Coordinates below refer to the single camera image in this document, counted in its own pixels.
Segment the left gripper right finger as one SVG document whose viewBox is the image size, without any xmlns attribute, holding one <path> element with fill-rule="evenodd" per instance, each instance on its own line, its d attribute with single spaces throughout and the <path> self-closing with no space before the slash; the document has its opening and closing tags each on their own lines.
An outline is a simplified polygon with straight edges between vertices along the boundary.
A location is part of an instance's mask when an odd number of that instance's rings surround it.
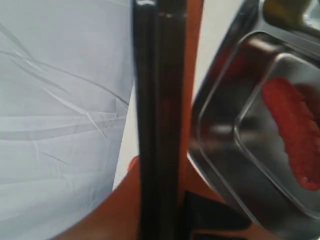
<svg viewBox="0 0 320 240">
<path fill-rule="evenodd" d="M 184 160 L 183 238 L 185 240 L 279 240 L 224 203 L 192 162 Z"/>
</svg>

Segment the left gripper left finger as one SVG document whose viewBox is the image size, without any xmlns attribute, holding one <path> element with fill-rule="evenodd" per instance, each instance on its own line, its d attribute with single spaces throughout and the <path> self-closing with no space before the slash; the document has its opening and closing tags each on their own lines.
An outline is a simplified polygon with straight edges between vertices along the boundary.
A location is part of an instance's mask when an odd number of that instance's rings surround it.
<svg viewBox="0 0 320 240">
<path fill-rule="evenodd" d="M 116 189 L 93 212 L 53 239 L 137 240 L 140 211 L 140 158 L 136 156 Z"/>
</svg>

